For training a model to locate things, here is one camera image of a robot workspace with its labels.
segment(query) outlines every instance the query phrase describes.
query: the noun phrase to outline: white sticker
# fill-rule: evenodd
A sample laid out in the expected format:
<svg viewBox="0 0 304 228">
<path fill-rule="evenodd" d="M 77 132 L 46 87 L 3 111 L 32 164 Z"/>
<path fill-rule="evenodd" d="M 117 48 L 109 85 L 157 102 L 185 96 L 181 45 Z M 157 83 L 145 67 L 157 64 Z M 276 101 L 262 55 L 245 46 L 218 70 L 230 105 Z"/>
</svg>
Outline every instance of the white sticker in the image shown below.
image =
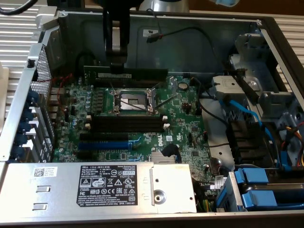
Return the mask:
<svg viewBox="0 0 304 228">
<path fill-rule="evenodd" d="M 158 33 L 158 30 L 144 29 L 142 36 L 143 37 L 149 37 L 149 36 L 151 36 L 155 33 Z"/>
<path fill-rule="evenodd" d="M 34 168 L 34 177 L 55 177 L 58 167 L 40 167 Z"/>
<path fill-rule="evenodd" d="M 172 141 L 173 141 L 173 138 L 172 138 L 171 135 L 167 135 L 167 136 L 166 136 L 166 140 L 167 140 L 167 142 L 172 142 Z"/>
<path fill-rule="evenodd" d="M 214 181 L 215 189 L 220 189 L 224 185 L 224 183 L 225 182 L 224 182 L 224 176 L 223 175 L 215 177 L 215 181 Z"/>
</svg>

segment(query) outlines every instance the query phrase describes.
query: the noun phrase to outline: green motherboard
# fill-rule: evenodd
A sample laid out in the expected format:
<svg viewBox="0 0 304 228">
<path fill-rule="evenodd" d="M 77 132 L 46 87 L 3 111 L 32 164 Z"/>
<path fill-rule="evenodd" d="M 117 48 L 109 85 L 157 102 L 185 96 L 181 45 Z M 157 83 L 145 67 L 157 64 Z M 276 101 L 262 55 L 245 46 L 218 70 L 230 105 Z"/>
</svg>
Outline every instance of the green motherboard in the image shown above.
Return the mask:
<svg viewBox="0 0 304 228">
<path fill-rule="evenodd" d="M 178 85 L 176 94 L 172 96 L 172 84 L 167 78 L 165 86 L 156 89 L 156 104 L 167 101 L 157 109 L 154 115 L 162 115 L 167 118 L 167 126 L 162 132 L 128 133 L 128 139 L 136 141 L 136 146 L 130 149 L 117 150 L 106 149 L 94 151 L 95 158 L 80 159 L 77 156 L 80 135 L 89 133 L 87 123 L 93 116 L 109 117 L 117 115 L 114 112 L 114 93 L 119 88 L 93 87 L 89 85 L 65 86 L 66 109 L 69 115 L 63 113 L 57 117 L 56 122 L 56 146 L 53 162 L 122 162 L 139 161 L 153 162 L 153 152 L 162 151 L 167 145 L 173 143 L 179 147 L 182 163 L 190 165 L 192 177 L 201 181 L 212 181 L 214 178 L 206 166 L 209 165 L 209 149 L 197 144 L 194 140 L 205 131 L 202 116 L 197 114 L 196 87 L 190 86 L 189 79 L 181 76 L 174 77 Z M 121 115 L 142 115 L 141 110 L 121 111 Z"/>
</svg>

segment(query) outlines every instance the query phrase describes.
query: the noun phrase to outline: motherboard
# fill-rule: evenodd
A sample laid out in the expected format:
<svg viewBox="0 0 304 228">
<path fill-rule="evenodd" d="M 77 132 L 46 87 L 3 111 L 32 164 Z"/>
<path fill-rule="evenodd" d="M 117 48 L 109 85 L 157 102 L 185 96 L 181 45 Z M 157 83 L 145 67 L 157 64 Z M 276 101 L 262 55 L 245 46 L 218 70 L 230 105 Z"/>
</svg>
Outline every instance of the motherboard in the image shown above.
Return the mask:
<svg viewBox="0 0 304 228">
<path fill-rule="evenodd" d="M 194 179 L 214 180 L 208 170 L 209 149 L 203 146 L 207 142 L 197 88 L 189 79 L 167 77 L 152 89 L 77 83 L 64 90 L 53 162 L 175 163 L 176 156 L 161 153 L 173 143 Z"/>
</svg>

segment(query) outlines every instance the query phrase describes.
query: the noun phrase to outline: cpu socket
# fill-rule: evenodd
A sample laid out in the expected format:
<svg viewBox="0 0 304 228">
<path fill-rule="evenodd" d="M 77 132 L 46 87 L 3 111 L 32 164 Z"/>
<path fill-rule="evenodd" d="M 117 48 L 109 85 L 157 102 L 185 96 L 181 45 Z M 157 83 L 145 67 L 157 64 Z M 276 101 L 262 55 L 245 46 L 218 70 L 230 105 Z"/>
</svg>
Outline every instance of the cpu socket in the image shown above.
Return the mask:
<svg viewBox="0 0 304 228">
<path fill-rule="evenodd" d="M 113 110 L 120 114 L 133 114 L 137 112 L 153 112 L 153 98 L 151 91 L 147 90 L 115 90 L 113 100 Z"/>
</svg>

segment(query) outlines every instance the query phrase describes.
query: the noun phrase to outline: black connector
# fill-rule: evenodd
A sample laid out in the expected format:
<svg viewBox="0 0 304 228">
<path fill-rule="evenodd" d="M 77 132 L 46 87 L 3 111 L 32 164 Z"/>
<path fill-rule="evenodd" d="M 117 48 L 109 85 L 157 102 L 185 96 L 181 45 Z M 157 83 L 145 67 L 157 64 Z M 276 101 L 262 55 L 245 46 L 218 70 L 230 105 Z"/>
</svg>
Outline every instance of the black connector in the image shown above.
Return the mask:
<svg viewBox="0 0 304 228">
<path fill-rule="evenodd" d="M 147 38 L 147 43 L 149 43 L 149 44 L 154 43 L 161 38 L 162 38 L 162 35 L 159 33 L 152 34 Z"/>
</svg>

